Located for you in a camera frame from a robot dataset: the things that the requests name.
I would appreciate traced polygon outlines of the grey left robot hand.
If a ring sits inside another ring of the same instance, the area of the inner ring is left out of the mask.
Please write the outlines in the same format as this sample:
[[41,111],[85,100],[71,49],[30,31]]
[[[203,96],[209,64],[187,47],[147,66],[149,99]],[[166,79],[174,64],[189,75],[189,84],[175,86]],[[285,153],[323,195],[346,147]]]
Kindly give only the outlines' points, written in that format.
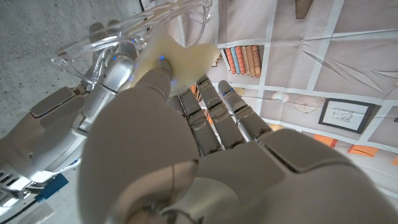
[[349,159],[291,129],[271,130],[222,82],[225,150],[199,138],[170,107],[161,59],[93,123],[83,150],[84,223],[396,223],[397,210]]

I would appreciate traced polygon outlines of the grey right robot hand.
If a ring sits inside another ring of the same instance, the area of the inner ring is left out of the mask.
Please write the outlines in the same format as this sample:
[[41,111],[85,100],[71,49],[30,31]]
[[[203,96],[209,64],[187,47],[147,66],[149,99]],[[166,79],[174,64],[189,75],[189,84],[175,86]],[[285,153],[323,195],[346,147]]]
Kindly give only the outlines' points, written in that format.
[[146,28],[118,22],[62,47],[52,63],[80,78],[32,107],[1,139],[1,190],[20,192],[79,164],[100,112],[130,87]]

